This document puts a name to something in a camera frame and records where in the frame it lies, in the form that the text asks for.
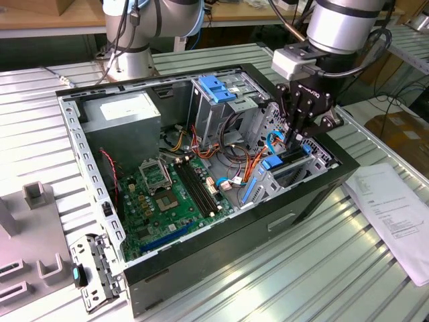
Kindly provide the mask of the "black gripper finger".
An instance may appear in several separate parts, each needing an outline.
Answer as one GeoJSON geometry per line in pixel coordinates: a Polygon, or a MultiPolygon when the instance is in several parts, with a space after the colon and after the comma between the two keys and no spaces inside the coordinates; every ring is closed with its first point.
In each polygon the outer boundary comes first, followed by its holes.
{"type": "Polygon", "coordinates": [[[296,143],[296,109],[292,104],[292,96],[289,87],[284,83],[276,85],[276,100],[279,107],[279,112],[282,118],[285,119],[285,124],[288,128],[285,129],[284,143],[287,149],[294,149],[296,143]]]}
{"type": "Polygon", "coordinates": [[[294,145],[300,144],[302,140],[327,133],[343,125],[343,118],[334,109],[330,109],[318,117],[307,116],[302,121],[300,120],[295,127],[294,145]]]}

